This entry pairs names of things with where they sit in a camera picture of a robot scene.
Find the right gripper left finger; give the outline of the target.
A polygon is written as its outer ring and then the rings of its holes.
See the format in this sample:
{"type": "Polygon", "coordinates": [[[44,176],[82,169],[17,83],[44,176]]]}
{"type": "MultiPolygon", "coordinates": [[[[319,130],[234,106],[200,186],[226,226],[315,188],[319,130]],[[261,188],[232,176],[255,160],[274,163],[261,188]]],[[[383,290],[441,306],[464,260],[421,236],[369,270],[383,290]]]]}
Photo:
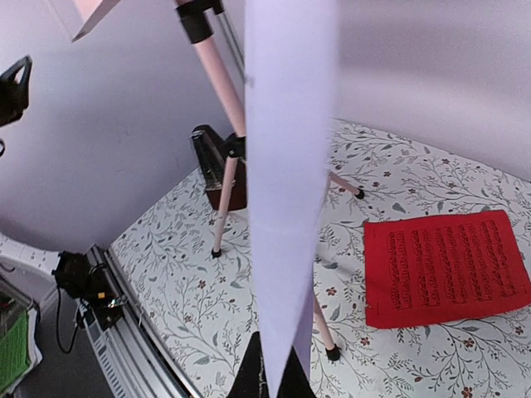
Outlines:
{"type": "Polygon", "coordinates": [[[260,333],[254,332],[242,358],[228,398],[262,398],[266,396],[265,363],[260,333]]]}

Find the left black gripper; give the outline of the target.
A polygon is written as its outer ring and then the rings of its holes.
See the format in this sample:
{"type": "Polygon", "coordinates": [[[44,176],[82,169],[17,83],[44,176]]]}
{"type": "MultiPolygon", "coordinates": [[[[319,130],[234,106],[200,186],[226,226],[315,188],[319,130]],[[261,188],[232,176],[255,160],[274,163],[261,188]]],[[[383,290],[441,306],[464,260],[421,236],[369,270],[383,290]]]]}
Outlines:
{"type": "Polygon", "coordinates": [[[32,58],[24,56],[1,74],[1,126],[18,121],[29,106],[32,58]]]}

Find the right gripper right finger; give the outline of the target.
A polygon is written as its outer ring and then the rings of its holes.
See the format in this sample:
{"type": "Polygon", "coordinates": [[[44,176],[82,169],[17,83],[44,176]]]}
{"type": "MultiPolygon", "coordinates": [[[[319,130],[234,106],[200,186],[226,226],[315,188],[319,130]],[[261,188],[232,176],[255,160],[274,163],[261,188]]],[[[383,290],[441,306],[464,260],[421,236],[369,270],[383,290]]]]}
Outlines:
{"type": "Polygon", "coordinates": [[[280,398],[315,398],[304,369],[291,348],[278,391],[280,398]]]}

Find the brown wooden metronome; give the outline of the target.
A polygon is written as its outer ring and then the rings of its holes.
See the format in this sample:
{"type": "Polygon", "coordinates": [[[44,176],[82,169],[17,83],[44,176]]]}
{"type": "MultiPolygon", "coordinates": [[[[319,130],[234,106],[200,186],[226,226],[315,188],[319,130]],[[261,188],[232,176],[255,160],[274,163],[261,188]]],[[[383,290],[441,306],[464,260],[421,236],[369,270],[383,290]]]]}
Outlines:
{"type": "MultiPolygon", "coordinates": [[[[203,124],[194,128],[191,141],[205,181],[205,193],[212,209],[218,211],[226,160],[229,157],[234,158],[238,154],[243,154],[244,139],[238,138],[235,133],[222,138],[210,125],[203,124]]],[[[246,165],[244,159],[239,158],[228,211],[239,211],[246,206],[246,165]]]]}

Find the purple sheet music page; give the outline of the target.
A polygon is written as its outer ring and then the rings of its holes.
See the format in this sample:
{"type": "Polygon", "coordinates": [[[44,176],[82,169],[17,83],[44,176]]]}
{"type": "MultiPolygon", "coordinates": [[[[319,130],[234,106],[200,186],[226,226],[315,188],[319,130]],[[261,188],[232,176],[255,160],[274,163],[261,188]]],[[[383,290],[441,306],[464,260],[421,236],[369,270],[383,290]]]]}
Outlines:
{"type": "Polygon", "coordinates": [[[252,279],[265,376],[309,366],[314,256],[338,71],[335,1],[249,1],[245,102],[252,279]]]}

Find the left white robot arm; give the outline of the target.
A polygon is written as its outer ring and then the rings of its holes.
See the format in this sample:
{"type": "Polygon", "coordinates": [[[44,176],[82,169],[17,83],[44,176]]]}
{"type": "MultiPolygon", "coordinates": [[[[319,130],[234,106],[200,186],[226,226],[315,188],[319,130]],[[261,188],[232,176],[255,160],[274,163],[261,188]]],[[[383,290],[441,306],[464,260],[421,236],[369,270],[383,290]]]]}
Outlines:
{"type": "MultiPolygon", "coordinates": [[[[1,127],[16,123],[29,108],[29,85],[32,58],[24,56],[1,73],[1,127]]],[[[1,234],[1,265],[11,265],[42,282],[55,286],[52,272],[59,263],[59,253],[46,251],[1,234]]]]}

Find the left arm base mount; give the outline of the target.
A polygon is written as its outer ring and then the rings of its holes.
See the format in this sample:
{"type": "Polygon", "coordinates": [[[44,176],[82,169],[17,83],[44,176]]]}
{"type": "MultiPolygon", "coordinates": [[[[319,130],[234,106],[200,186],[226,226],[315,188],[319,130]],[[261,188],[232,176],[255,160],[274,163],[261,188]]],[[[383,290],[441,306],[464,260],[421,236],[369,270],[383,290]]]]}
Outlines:
{"type": "Polygon", "coordinates": [[[58,265],[51,272],[57,287],[91,310],[103,331],[113,327],[124,316],[125,299],[112,289],[107,265],[92,265],[80,253],[63,251],[58,257],[58,265]]]}

